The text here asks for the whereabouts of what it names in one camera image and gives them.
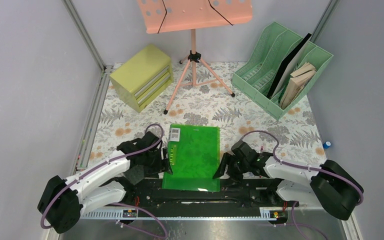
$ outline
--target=yellow drawer box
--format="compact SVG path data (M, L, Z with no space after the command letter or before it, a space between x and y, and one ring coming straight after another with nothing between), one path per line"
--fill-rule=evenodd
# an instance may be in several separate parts
M109 77L120 100L140 113L173 82L172 62L149 44Z

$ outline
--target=book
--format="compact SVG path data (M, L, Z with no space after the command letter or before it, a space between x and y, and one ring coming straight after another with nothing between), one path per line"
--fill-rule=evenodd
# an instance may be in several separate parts
M301 42L282 60L280 63L279 69L276 72L276 75L273 79L273 82L270 86L270 89L267 93L267 98L271 99L274 95L276 95L284 86L284 82L286 78L291 74L300 60L301 55L304 52L305 46L307 42L310 40L312 35L308 33Z
M305 63L302 67L292 72L283 96L281 96L281 100L279 102L280 108L287 108L289 104L291 104L298 97L298 95L300 95L307 83L315 74L316 68L310 63Z
M220 164L220 128L171 124L168 159L173 175L164 173L163 189L219 192L213 179Z

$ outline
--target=gray floor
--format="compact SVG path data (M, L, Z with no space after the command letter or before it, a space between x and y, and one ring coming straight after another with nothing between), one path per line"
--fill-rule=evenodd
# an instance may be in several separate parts
M312 225L323 231L330 240L347 239L340 220L322 210L295 211L297 223ZM60 240L153 240L141 232L123 229L109 220L80 220ZM304 239L294 226L268 226L259 221L163 221L169 240L300 240ZM163 235L155 221L135 221L132 225ZM323 240L316 231L302 227L311 240Z

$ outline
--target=drawer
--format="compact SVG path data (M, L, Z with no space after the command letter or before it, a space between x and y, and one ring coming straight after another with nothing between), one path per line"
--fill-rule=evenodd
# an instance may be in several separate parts
M162 85L170 80L170 73L166 72L157 82L155 82L148 90L146 90L139 98L137 99L137 104L143 104L152 94L154 94Z
M162 71L160 71L156 76L154 76L147 84L145 84L141 89L139 89L135 94L134 97L139 100L140 97L156 82L158 82L159 79L161 79L164 74L169 72L169 66L166 66Z

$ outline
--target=green plastic folder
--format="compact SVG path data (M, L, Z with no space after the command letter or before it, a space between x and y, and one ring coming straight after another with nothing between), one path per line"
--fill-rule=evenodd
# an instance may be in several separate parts
M220 191L220 179L213 179L220 164L218 127L170 125L168 158L173 175L164 173L163 189Z

